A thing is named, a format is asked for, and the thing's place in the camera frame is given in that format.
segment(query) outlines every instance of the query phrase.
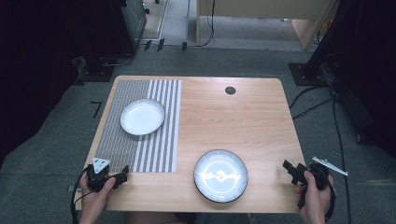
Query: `desk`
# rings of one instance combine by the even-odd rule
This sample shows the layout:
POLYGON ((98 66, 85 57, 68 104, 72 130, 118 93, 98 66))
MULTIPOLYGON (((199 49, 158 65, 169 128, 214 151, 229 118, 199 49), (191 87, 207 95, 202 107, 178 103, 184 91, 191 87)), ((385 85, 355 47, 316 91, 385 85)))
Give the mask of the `desk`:
POLYGON ((304 158, 282 84, 275 78, 117 77, 87 164, 92 163, 98 148, 119 82, 146 79, 182 81, 177 170, 173 173, 129 173, 128 182, 113 190, 106 209, 238 213, 298 211, 295 187, 282 164, 288 160, 297 165, 304 163, 304 158), (230 86, 236 89, 235 94, 225 92, 230 86), (247 167, 246 191, 231 203, 213 203, 194 185, 195 163, 207 151, 217 148, 235 153, 247 167))
MULTIPOLYGON (((200 16, 212 15, 214 0, 197 0, 196 43, 200 16)), ((292 26, 303 49, 307 49, 336 0, 215 0, 214 16, 293 19, 292 26)))

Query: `striped placemat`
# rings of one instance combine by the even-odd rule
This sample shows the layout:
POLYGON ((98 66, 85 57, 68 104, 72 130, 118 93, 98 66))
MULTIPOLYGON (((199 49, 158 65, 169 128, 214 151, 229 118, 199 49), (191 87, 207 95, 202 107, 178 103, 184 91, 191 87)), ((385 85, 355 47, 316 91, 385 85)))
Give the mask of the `striped placemat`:
POLYGON ((181 80, 120 80, 108 112, 95 157, 110 160, 110 172, 129 165, 130 172, 174 172, 181 80), (120 126, 120 114, 132 101, 149 98, 165 107, 163 125, 155 132, 135 136, 120 126))

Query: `wooden table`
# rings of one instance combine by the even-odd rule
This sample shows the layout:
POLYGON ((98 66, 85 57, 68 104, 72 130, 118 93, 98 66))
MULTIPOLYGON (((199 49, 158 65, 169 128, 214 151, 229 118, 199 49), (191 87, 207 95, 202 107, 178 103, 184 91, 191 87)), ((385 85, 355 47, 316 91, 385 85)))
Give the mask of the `wooden table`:
MULTIPOLYGON (((200 44, 200 16, 212 15, 213 1, 197 0, 197 45, 200 44)), ((291 24, 297 37, 303 49, 307 49, 338 2, 339 0, 216 0, 214 16, 293 19, 291 24)))
POLYGON ((291 176, 282 167, 304 163, 282 84, 275 78, 117 77, 93 139, 87 164, 98 147, 120 80, 182 80, 177 171, 129 173, 112 191, 106 209, 116 211, 295 213, 291 176), (225 89, 234 87, 235 94, 225 89), (213 203, 194 185, 195 163, 207 151, 227 149, 248 171, 246 191, 231 203, 213 203))

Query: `person's left hand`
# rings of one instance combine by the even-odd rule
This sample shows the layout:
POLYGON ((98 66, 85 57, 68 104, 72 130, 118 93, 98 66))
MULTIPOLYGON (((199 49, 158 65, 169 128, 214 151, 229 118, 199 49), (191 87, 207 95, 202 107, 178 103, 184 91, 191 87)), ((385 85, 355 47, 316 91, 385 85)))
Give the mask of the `person's left hand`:
POLYGON ((100 192, 91 192, 88 189, 87 172, 82 175, 79 184, 81 185, 82 195, 86 196, 82 198, 80 224, 92 224, 98 220, 105 209, 110 191, 113 189, 115 183, 116 178, 111 177, 107 180, 100 192))

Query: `plate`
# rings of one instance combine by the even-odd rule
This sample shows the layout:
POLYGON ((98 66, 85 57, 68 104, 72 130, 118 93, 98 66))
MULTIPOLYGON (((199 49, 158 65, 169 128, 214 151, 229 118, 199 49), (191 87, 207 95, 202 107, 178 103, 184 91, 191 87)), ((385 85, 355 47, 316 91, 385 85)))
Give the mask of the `plate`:
POLYGON ((140 99, 131 102, 121 113, 120 123, 125 132, 134 135, 152 133, 163 124, 165 109, 158 101, 140 99))
POLYGON ((231 151, 216 149, 206 152, 195 165, 194 181, 210 201, 229 203, 241 196, 248 185, 248 170, 231 151))

